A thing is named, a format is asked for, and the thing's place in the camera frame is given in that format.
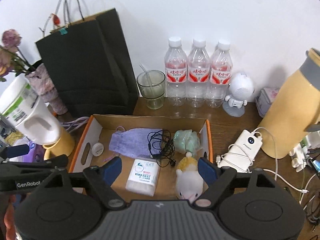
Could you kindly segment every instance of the cardboard box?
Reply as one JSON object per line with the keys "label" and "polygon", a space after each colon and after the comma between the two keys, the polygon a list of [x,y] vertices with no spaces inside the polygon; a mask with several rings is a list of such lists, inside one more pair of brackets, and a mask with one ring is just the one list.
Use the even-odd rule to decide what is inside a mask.
{"label": "cardboard box", "polygon": [[[74,158],[72,160],[69,172],[80,172],[83,169],[97,165],[105,164],[104,160],[114,156],[116,153],[109,151],[109,143],[112,134],[117,127],[122,126],[126,130],[133,128],[159,128],[167,129],[171,132],[172,137],[177,130],[192,129],[196,131],[202,149],[198,151],[198,156],[207,152],[208,159],[213,162],[213,151],[211,142],[211,132],[209,121],[203,118],[179,118],[173,119],[164,116],[123,116],[123,115],[99,115],[94,114],[90,117],[87,126],[81,136],[79,144],[76,148]],[[92,146],[100,142],[104,145],[102,155],[95,157],[91,153]],[[122,172],[116,181],[112,184],[112,188],[125,201],[130,202],[132,199],[176,199],[175,182],[176,169],[170,165],[160,168],[158,183],[153,197],[139,195],[129,192],[125,189],[129,173],[131,171],[134,159],[126,156],[120,156],[122,160]],[[183,154],[175,152],[174,159],[178,163],[184,157]]]}

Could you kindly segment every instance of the white robot figurine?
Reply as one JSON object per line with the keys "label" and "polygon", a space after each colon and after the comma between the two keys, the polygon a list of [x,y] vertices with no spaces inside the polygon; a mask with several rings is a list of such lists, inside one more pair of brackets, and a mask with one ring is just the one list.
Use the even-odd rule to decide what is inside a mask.
{"label": "white robot figurine", "polygon": [[253,82],[245,73],[237,73],[231,78],[229,91],[231,94],[224,98],[222,107],[229,115],[240,117],[244,114],[247,99],[254,93]]}

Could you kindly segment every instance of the yellow cup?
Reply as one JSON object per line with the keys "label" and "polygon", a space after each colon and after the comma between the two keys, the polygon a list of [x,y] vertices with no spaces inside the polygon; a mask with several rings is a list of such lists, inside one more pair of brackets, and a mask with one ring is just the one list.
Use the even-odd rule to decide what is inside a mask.
{"label": "yellow cup", "polygon": [[72,136],[62,127],[61,137],[57,142],[43,145],[43,148],[46,150],[44,153],[44,160],[50,159],[51,154],[54,156],[63,154],[69,156],[72,153],[75,144],[75,140]]}

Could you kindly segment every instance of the plush toy face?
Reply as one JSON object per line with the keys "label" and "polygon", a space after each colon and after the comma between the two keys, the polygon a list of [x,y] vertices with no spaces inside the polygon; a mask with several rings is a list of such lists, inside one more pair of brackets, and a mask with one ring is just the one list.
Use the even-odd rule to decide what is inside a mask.
{"label": "plush toy face", "polygon": [[177,169],[176,194],[179,199],[188,199],[193,203],[203,190],[203,179],[198,171],[185,171]]}

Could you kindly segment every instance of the stuffed animal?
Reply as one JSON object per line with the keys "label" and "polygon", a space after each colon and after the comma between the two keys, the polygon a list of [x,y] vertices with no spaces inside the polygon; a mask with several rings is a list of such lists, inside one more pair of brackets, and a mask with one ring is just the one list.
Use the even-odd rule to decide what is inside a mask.
{"label": "stuffed animal", "polygon": [[187,153],[177,166],[176,195],[193,203],[203,191],[203,179],[197,170],[197,160]]}

